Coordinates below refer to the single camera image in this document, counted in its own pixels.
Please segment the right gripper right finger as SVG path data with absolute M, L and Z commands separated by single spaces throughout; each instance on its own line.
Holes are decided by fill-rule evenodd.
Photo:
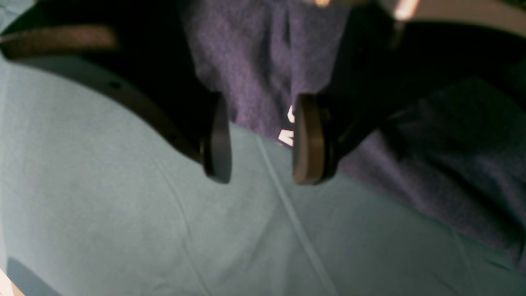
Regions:
M 524 0 L 309 0 L 350 8 L 331 78 L 295 103 L 293 179 L 318 184 L 386 118 L 479 76 L 522 109 Z

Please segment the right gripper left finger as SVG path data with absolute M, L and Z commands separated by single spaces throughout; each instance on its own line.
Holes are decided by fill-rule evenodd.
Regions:
M 86 86 L 136 114 L 217 183 L 231 180 L 226 100 L 197 77 L 187 0 L 38 0 L 1 33 L 9 62 Z

